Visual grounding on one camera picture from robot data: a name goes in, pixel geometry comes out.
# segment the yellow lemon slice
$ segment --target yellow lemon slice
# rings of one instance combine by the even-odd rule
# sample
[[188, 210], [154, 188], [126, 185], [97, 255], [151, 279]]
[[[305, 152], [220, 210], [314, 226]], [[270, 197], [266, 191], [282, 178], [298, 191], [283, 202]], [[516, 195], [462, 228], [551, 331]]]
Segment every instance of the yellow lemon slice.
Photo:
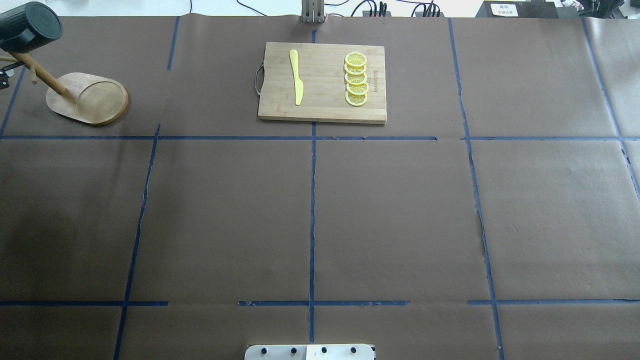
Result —
[[364, 95], [369, 92], [369, 84], [364, 83], [362, 85], [347, 84], [347, 91], [353, 95]]
[[353, 106], [361, 106], [361, 105], [364, 105], [365, 102], [367, 102], [367, 94], [353, 95], [352, 93], [345, 91], [344, 98], [345, 100], [347, 100], [349, 105], [353, 105]]
[[363, 67], [353, 67], [353, 66], [344, 64], [344, 72], [346, 72], [347, 74], [360, 75], [360, 74], [364, 74], [365, 71], [367, 71], [366, 65]]
[[367, 82], [367, 73], [359, 75], [345, 74], [344, 80], [351, 85], [362, 85]]
[[344, 57], [344, 62], [351, 67], [363, 67], [367, 64], [367, 57], [363, 53], [348, 53]]

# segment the wooden peg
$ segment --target wooden peg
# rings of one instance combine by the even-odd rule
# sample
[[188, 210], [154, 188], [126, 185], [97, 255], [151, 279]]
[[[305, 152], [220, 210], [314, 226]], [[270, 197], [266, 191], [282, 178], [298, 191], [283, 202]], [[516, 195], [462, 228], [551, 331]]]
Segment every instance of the wooden peg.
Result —
[[36, 74], [36, 68], [34, 66], [29, 68], [29, 71], [31, 71], [31, 83], [32, 84], [37, 84], [38, 83], [38, 74]]
[[22, 61], [29, 69], [34, 68], [36, 75], [52, 88], [56, 93], [62, 95], [67, 91], [64, 85], [62, 85], [56, 78], [54, 78], [49, 72], [47, 72], [40, 64], [38, 64], [28, 54], [20, 54], [9, 52], [16, 60]]

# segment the label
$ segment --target label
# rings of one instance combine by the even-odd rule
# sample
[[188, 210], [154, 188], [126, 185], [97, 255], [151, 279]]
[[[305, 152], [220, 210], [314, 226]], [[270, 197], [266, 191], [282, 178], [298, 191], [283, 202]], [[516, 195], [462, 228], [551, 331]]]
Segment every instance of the label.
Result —
[[491, 12], [496, 16], [518, 17], [516, 4], [491, 4]]
[[378, 71], [373, 70], [373, 92], [378, 92]]

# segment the wooden cutting board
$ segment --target wooden cutting board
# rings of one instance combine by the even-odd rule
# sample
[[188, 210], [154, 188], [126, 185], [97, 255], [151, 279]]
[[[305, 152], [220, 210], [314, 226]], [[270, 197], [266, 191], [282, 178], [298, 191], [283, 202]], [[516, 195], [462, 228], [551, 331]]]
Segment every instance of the wooden cutting board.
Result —
[[[302, 103], [295, 104], [289, 51], [298, 51]], [[359, 51], [367, 57], [368, 100], [349, 105], [345, 98], [344, 57]], [[264, 120], [325, 121], [363, 124], [387, 122], [385, 48], [368, 45], [268, 42], [264, 52], [264, 84], [258, 118]]]

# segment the blue tape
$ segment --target blue tape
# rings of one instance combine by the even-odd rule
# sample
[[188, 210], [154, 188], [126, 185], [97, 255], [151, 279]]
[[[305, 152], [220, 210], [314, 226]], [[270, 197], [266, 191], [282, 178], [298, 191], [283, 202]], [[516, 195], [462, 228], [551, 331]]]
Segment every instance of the blue tape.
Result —
[[238, 306], [308, 306], [309, 301], [300, 300], [300, 301], [239, 301]]
[[311, 123], [311, 224], [309, 232], [309, 343], [315, 342], [316, 299], [316, 122]]
[[[122, 301], [0, 301], [0, 306], [122, 306]], [[132, 301], [129, 306], [169, 306], [168, 301]]]
[[16, 96], [18, 96], [18, 90], [20, 90], [20, 84], [22, 84], [22, 77], [24, 76], [25, 69], [26, 67], [23, 66], [20, 71], [20, 76], [18, 76], [18, 81], [16, 81], [15, 89], [13, 89], [13, 95], [11, 95], [11, 100], [9, 100], [9, 107], [7, 107], [6, 113], [4, 114], [4, 120], [2, 121], [2, 126], [0, 126], [0, 139], [3, 138], [6, 123], [9, 121], [9, 116], [11, 116], [11, 109], [13, 108]]
[[620, 147], [622, 148], [622, 153], [623, 153], [623, 156], [625, 157], [625, 162], [627, 163], [627, 170], [629, 171], [631, 182], [633, 183], [634, 189], [636, 190], [636, 197], [638, 198], [638, 200], [640, 200], [640, 187], [638, 187], [636, 173], [634, 172], [634, 168], [631, 166], [631, 161], [629, 160], [627, 147], [625, 146], [625, 142], [622, 139], [622, 134], [620, 133], [620, 127], [618, 126], [618, 119], [616, 118], [616, 114], [613, 111], [613, 107], [611, 106], [611, 100], [609, 98], [609, 93], [607, 92], [607, 88], [605, 87], [604, 81], [602, 80], [602, 74], [600, 73], [600, 66], [598, 65], [598, 61], [596, 60], [595, 53], [593, 52], [593, 46], [591, 45], [591, 37], [589, 36], [589, 29], [587, 28], [587, 22], [584, 17], [581, 17], [580, 19], [582, 20], [582, 29], [584, 30], [584, 36], [587, 39], [587, 48], [589, 49], [591, 62], [593, 63], [593, 67], [596, 70], [598, 82], [600, 83], [600, 88], [602, 89], [604, 100], [607, 103], [607, 109], [609, 110], [609, 115], [611, 116], [613, 128], [616, 130], [616, 136], [620, 141]]
[[85, 135], [10, 135], [4, 137], [7, 140], [153, 140], [153, 136], [85, 136]]
[[[576, 304], [640, 304], [640, 299], [536, 299], [496, 300], [498, 305], [576, 305]], [[469, 300], [467, 305], [489, 306], [491, 300]]]
[[122, 312], [120, 314], [120, 326], [118, 327], [118, 337], [116, 339], [116, 348], [113, 352], [113, 359], [118, 360], [120, 357], [120, 345], [122, 344], [122, 333], [124, 332], [124, 323], [127, 319], [127, 307], [129, 306], [129, 295], [131, 294], [131, 284], [133, 282], [134, 269], [136, 267], [136, 258], [138, 256], [138, 245], [140, 244], [140, 234], [142, 233], [142, 219], [145, 216], [145, 210], [147, 209], [147, 199], [149, 191], [149, 180], [151, 178], [151, 170], [154, 167], [154, 159], [156, 158], [156, 148], [158, 145], [158, 136], [160, 134], [160, 125], [156, 130], [153, 147], [151, 148], [151, 157], [149, 159], [149, 168], [147, 170], [147, 179], [145, 181], [145, 191], [142, 196], [142, 205], [140, 206], [140, 217], [138, 218], [138, 229], [136, 230], [136, 240], [133, 245], [133, 252], [131, 255], [131, 265], [129, 266], [129, 276], [127, 278], [127, 287], [124, 294], [124, 301], [122, 303]]
[[407, 306], [411, 300], [320, 300], [317, 306]]
[[160, 136], [160, 140], [311, 140], [311, 136]]
[[[407, 306], [411, 300], [315, 300], [314, 306]], [[239, 301], [238, 306], [308, 306], [309, 301], [266, 300]]]
[[471, 136], [470, 139], [472, 141], [618, 141], [618, 138], [613, 136]]
[[[154, 136], [138, 135], [9, 135], [7, 140], [154, 140]], [[312, 136], [241, 136], [241, 135], [163, 135], [159, 140], [313, 140]], [[419, 140], [436, 141], [435, 136], [317, 136], [316, 140]]]
[[435, 136], [318, 136], [317, 140], [420, 140], [435, 141]]
[[180, 17], [175, 17], [175, 25], [173, 27], [173, 40], [171, 41], [171, 51], [169, 52], [169, 62], [166, 64], [167, 71], [171, 71], [173, 64], [173, 52], [175, 51], [175, 41], [178, 39], [178, 27], [180, 26]]
[[465, 128], [465, 142], [467, 143], [467, 153], [469, 158], [469, 167], [471, 169], [471, 180], [474, 185], [474, 196], [476, 198], [476, 210], [478, 217], [480, 218], [480, 227], [482, 230], [482, 242], [484, 245], [484, 265], [486, 268], [486, 278], [489, 284], [489, 295], [491, 296], [491, 308], [493, 311], [493, 327], [495, 329], [495, 337], [498, 343], [498, 354], [500, 360], [504, 360], [504, 348], [502, 346], [502, 333], [500, 331], [500, 319], [498, 317], [498, 305], [495, 300], [495, 288], [493, 287], [493, 275], [491, 271], [491, 259], [489, 258], [489, 246], [486, 241], [486, 231], [484, 229], [484, 217], [482, 214], [482, 204], [480, 203], [480, 192], [478, 190], [476, 166], [474, 165], [473, 149], [471, 148], [471, 135], [469, 133], [469, 126], [467, 122], [467, 112], [465, 111], [465, 105], [462, 101], [462, 81], [460, 79], [460, 67], [458, 66], [458, 54], [456, 53], [456, 41], [453, 35], [453, 23], [451, 18], [448, 18], [449, 22], [449, 38], [451, 39], [451, 52], [453, 55], [453, 64], [456, 70], [456, 81], [458, 83], [458, 97], [460, 98], [460, 111], [462, 112], [462, 119]]

